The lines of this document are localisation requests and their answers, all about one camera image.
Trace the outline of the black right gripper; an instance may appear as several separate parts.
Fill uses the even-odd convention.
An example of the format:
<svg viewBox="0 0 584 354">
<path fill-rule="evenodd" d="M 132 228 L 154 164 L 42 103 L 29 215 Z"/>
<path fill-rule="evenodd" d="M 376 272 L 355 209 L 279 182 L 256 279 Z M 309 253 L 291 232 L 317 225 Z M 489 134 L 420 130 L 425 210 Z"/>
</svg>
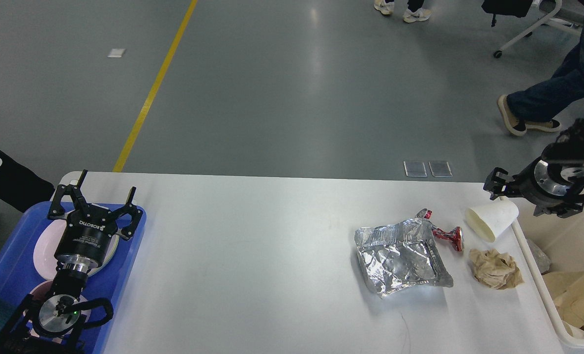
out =
<svg viewBox="0 0 584 354">
<path fill-rule="evenodd" d="M 535 159 L 515 180 L 508 171 L 496 167 L 487 176 L 484 190 L 490 200 L 499 197 L 521 198 L 535 205 L 534 216 L 556 215 L 566 219 L 584 210 L 584 179 L 569 179 L 581 163 L 547 163 Z"/>
</svg>

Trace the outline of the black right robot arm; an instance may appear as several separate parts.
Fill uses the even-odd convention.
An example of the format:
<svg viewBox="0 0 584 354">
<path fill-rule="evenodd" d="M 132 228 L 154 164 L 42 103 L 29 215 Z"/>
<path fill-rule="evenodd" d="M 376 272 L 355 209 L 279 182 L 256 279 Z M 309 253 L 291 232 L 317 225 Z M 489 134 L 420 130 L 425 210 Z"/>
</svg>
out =
<svg viewBox="0 0 584 354">
<path fill-rule="evenodd" d="M 535 205 L 534 216 L 567 218 L 584 210 L 584 119 L 562 131 L 554 143 L 516 175 L 496 167 L 483 189 L 490 199 L 522 198 Z"/>
</svg>

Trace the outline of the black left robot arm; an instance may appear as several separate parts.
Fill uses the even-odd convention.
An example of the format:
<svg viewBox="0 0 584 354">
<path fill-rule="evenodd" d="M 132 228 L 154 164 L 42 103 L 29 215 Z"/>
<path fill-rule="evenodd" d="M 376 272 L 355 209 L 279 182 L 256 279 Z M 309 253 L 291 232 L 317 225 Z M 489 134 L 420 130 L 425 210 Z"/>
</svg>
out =
<svg viewBox="0 0 584 354">
<path fill-rule="evenodd" d="M 22 216 L 0 253 L 0 354 L 102 351 L 143 237 L 133 201 L 85 200 L 83 171 Z"/>
</svg>

